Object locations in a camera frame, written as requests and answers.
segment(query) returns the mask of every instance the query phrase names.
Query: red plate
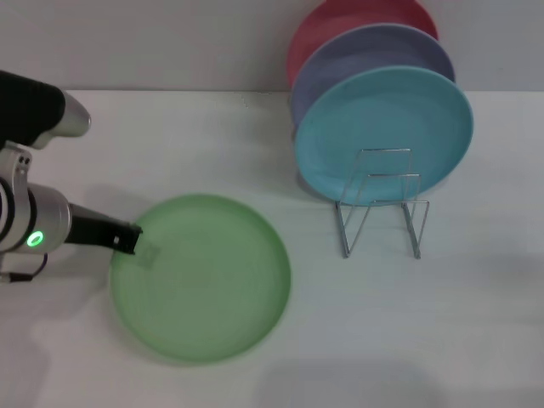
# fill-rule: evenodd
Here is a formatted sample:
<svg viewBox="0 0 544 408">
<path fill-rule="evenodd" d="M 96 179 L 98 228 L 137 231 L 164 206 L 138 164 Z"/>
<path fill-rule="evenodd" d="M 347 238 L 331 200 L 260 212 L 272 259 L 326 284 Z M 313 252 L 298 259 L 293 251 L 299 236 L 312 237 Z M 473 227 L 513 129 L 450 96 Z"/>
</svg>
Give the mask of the red plate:
<svg viewBox="0 0 544 408">
<path fill-rule="evenodd" d="M 289 84 L 314 51 L 356 27 L 398 23 L 416 27 L 438 39 L 433 20 L 415 0 L 326 0 L 298 27 L 287 55 Z"/>
</svg>

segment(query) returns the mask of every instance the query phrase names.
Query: white wall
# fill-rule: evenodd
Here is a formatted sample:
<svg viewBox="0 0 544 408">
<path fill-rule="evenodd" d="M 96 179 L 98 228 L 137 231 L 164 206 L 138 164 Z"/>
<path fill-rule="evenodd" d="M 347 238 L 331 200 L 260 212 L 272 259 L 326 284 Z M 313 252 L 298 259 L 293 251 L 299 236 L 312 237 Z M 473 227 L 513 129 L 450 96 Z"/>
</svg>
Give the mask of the white wall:
<svg viewBox="0 0 544 408">
<path fill-rule="evenodd" d="M 286 89 L 290 37 L 318 3 L 0 0 L 0 68 L 68 88 Z M 465 89 L 544 90 L 544 1 L 422 3 Z"/>
</svg>

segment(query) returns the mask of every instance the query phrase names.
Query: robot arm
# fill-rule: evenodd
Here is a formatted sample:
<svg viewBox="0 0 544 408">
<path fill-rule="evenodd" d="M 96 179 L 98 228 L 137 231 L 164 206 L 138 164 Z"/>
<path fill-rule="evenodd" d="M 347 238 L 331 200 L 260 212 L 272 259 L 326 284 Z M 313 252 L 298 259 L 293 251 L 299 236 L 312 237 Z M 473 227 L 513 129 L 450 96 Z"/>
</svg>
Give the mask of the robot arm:
<svg viewBox="0 0 544 408">
<path fill-rule="evenodd" d="M 70 204 L 57 190 L 28 184 L 32 157 L 56 136 L 84 135 L 90 115 L 68 93 L 0 71 L 0 254 L 45 254 L 63 243 L 134 254 L 142 230 Z"/>
</svg>

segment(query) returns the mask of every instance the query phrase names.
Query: dish rack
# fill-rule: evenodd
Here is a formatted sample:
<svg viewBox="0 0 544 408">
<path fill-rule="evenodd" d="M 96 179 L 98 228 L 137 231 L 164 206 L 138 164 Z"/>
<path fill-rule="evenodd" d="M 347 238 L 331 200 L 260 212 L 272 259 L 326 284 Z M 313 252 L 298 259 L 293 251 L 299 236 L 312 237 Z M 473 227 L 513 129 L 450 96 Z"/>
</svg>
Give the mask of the dish rack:
<svg viewBox="0 0 544 408">
<path fill-rule="evenodd" d="M 368 154 L 408 156 L 407 173 L 367 174 L 360 181 L 359 189 L 357 190 L 357 195 L 355 197 L 354 202 L 352 204 L 346 204 L 345 203 L 346 196 L 348 192 L 350 191 L 350 187 L 354 183 L 354 180 L 356 179 L 357 171 L 361 168 L 364 162 L 365 156 L 367 156 Z M 422 176 L 421 174 L 415 174 L 411 172 L 412 159 L 413 159 L 413 155 L 412 155 L 411 149 L 363 149 L 363 150 L 359 150 L 359 152 L 356 154 L 354 164 L 351 168 L 351 172 L 343 188 L 343 193 L 341 195 L 341 198 L 339 201 L 335 201 L 335 205 L 334 205 L 335 212 L 337 215 L 338 229 L 340 231 L 340 239 L 342 242 L 343 256 L 345 258 L 349 258 L 349 256 L 351 255 L 351 252 L 353 251 L 355 245 L 357 244 L 357 240 L 359 239 L 362 233 L 363 227 L 365 226 L 365 222 L 368 219 L 368 214 L 371 212 L 371 209 L 373 207 L 390 206 L 390 205 L 400 205 L 402 212 L 404 214 L 406 228 L 408 229 L 408 234 L 410 236 L 410 243 L 411 243 L 412 250 L 414 252 L 414 257 L 416 259 L 421 258 L 422 236 L 423 236 L 423 231 L 425 229 L 425 223 L 427 222 L 428 209 L 430 207 L 430 202 L 427 200 L 418 200 L 419 192 L 421 189 Z M 366 207 L 365 216 L 363 217 L 363 220 L 360 223 L 359 229 L 357 230 L 357 233 L 355 234 L 355 238 L 353 239 L 350 245 L 348 236 L 346 235 L 346 228 L 348 227 L 349 221 L 352 218 L 354 209 L 356 207 L 359 207 L 360 198 L 362 196 L 362 193 L 365 187 L 368 185 L 368 182 L 372 179 L 377 179 L 377 181 L 398 179 L 401 182 L 401 185 L 402 184 L 404 185 L 404 188 L 401 187 L 403 190 L 402 200 L 400 201 L 391 201 L 391 200 L 370 201 L 368 207 Z M 415 194 L 412 194 L 412 198 L 411 198 L 409 191 L 411 191 L 410 187 L 411 185 L 413 185 L 411 184 L 412 182 L 416 183 L 416 190 L 415 190 Z M 346 217 L 345 221 L 342 215 L 343 206 L 351 207 L 349 209 L 348 216 Z M 414 228 L 413 219 L 414 219 L 414 214 L 416 212 L 416 208 L 421 206 L 425 206 L 425 213 L 423 215 L 422 226 L 419 230 L 419 234 L 417 234 L 416 229 Z"/>
</svg>

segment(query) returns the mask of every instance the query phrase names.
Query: green led light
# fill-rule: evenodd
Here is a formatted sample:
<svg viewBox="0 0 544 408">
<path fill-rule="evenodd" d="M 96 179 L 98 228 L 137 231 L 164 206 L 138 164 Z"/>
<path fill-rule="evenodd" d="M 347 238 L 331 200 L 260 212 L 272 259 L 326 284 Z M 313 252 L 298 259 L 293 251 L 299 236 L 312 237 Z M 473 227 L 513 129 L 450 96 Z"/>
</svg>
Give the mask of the green led light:
<svg viewBox="0 0 544 408">
<path fill-rule="evenodd" d="M 40 245 L 43 241 L 43 232 L 42 231 L 36 231 L 31 234 L 31 236 L 28 237 L 28 240 L 26 240 L 26 245 L 29 247 L 35 247 L 36 245 Z"/>
</svg>

